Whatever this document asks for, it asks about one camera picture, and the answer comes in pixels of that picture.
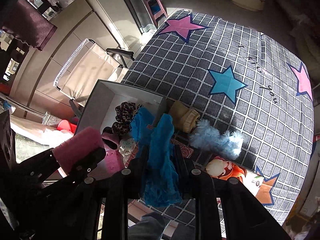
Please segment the storage box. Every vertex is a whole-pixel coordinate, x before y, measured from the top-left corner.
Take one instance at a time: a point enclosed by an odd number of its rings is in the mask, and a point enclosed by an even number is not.
[[[143,106],[155,116],[155,127],[166,110],[165,97],[155,92],[126,84],[98,80],[81,114],[76,133],[91,126],[102,130],[116,122],[116,106],[122,102],[134,102]]]

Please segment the teal star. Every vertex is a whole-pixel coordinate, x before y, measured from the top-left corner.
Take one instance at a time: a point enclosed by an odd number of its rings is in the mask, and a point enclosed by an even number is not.
[[[211,95],[225,94],[236,105],[236,93],[247,85],[235,78],[231,65],[223,72],[209,70],[215,83],[210,91]]]

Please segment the gray grid tablecloth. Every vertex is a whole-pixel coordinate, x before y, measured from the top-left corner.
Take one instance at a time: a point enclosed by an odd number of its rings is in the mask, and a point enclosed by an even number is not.
[[[170,19],[188,14],[178,11]],[[193,31],[188,43],[175,33],[158,35],[163,25],[133,62],[122,83],[144,87],[192,106],[224,132],[239,130],[244,142],[235,163],[265,178],[278,175],[271,190],[273,203],[265,208],[282,224],[302,186],[313,138],[313,106],[307,95],[297,94],[297,78],[287,66],[299,69],[301,61],[279,43],[255,30],[218,17],[193,13],[193,23],[210,26]],[[264,72],[246,57],[256,56]],[[210,95],[214,84],[208,69],[226,70],[231,65],[236,79],[247,84],[237,92],[234,105],[225,95]],[[278,103],[272,101],[272,86]],[[186,134],[177,139],[188,144]],[[195,150],[191,157],[202,167],[207,155]],[[195,201],[154,208],[186,225],[195,225]],[[225,234],[220,209],[221,229]]]

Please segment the cartoon character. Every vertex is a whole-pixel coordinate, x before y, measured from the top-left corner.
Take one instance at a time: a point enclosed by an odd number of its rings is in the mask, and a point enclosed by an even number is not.
[[[247,170],[227,161],[219,156],[214,157],[206,167],[206,171],[213,178],[227,180],[235,177],[243,183],[242,176],[247,176]]]

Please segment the purple cloth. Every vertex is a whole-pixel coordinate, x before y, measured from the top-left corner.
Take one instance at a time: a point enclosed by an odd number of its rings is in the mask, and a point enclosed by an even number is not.
[[[44,18],[26,0],[18,0],[1,28],[17,40],[43,50],[57,27]]]

